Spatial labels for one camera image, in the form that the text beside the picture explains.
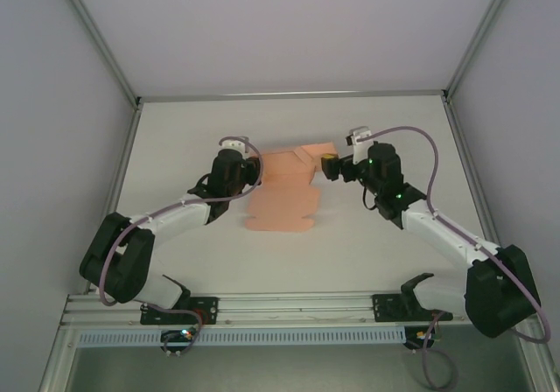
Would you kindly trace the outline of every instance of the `aluminum frame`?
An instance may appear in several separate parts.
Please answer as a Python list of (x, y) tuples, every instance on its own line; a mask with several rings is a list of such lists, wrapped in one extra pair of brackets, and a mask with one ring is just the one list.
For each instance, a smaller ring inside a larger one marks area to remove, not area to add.
[[(351, 95), (348, 92), (320, 92), (320, 97), (340, 97)], [(245, 99), (262, 99), (265, 94), (247, 94), (227, 97)], [(274, 94), (266, 99), (293, 98), (294, 94)], [(452, 106), (452, 101), (445, 94), (441, 100), (447, 114), (455, 144), (457, 145), (461, 163), (465, 170), (468, 185), (475, 202), (480, 224), (485, 237), (497, 242), (498, 237), (490, 216), (481, 184), (473, 165), (466, 140), (460, 127), (459, 119)], [(141, 108), (132, 116), (127, 140), (122, 157), (115, 173), (114, 184), (108, 196), (107, 209), (115, 209), (123, 187), (124, 175), (130, 159), (132, 145), (136, 135)], [(291, 293), (291, 294), (226, 294), (220, 297), (220, 316), (218, 323), (205, 329), (232, 328), (285, 328), (285, 327), (322, 327), (322, 326), (414, 326), (418, 323), (391, 324), (377, 323), (373, 317), (371, 295), (373, 291), (351, 293)], [(65, 390), (72, 373), (77, 339), (81, 331), (86, 329), (145, 329), (139, 324), (140, 310), (138, 304), (122, 304), (108, 308), (101, 304), (98, 297), (92, 294), (68, 296), (63, 312), (59, 331), (47, 363), (39, 392)], [(467, 325), (463, 318), (455, 318), (446, 324)], [(531, 336), (541, 336), (542, 329), (538, 320), (530, 318), (518, 328)], [(560, 383), (554, 369), (550, 351), (546, 346), (519, 341), (519, 350), (526, 363), (526, 375), (532, 382), (534, 390), (560, 391)]]

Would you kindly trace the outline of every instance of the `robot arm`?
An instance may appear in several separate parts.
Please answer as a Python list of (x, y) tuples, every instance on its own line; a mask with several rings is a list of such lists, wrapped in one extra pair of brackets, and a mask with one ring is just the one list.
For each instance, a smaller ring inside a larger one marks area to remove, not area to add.
[[(231, 198), (246, 185), (258, 180), (260, 162), (248, 157), (247, 148), (239, 141), (226, 141), (213, 161), (210, 173), (202, 177), (177, 207), (159, 210), (156, 218), (134, 227), (119, 245), (105, 278), (105, 291), (119, 303), (136, 300), (163, 309), (186, 308), (190, 291), (167, 276), (150, 272), (153, 250), (186, 230), (209, 224), (229, 208), (229, 201), (189, 203), (189, 200)], [(80, 265), (80, 274), (99, 286), (102, 268), (117, 237), (146, 214), (125, 217), (111, 213), (101, 223)]]
[[(479, 331), (494, 338), (534, 314), (533, 305), (481, 249), (499, 259), (540, 304), (525, 254), (514, 245), (501, 248), (470, 234), (431, 209), (426, 195), (404, 182), (393, 145), (360, 141), (370, 135), (367, 127), (352, 129), (346, 141), (353, 146), (353, 155), (323, 157), (324, 174), (330, 180), (339, 175), (345, 182), (357, 180), (364, 193), (375, 196), (371, 209), (424, 239), (457, 268), (453, 277), (421, 274), (404, 283), (400, 303), (395, 304), (404, 309), (402, 320), (418, 311), (443, 310), (468, 317)], [(475, 241), (466, 241), (459, 233)]]

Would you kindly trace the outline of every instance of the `white wall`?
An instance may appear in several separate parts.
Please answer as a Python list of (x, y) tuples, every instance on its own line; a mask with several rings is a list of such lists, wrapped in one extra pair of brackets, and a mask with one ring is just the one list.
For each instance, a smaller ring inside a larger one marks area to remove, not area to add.
[(524, 249), (560, 362), (560, 0), (509, 0), (455, 96), (503, 243)]
[(444, 88), (490, 0), (84, 0), (141, 96)]
[(0, 389), (37, 390), (131, 109), (66, 0), (0, 0)]

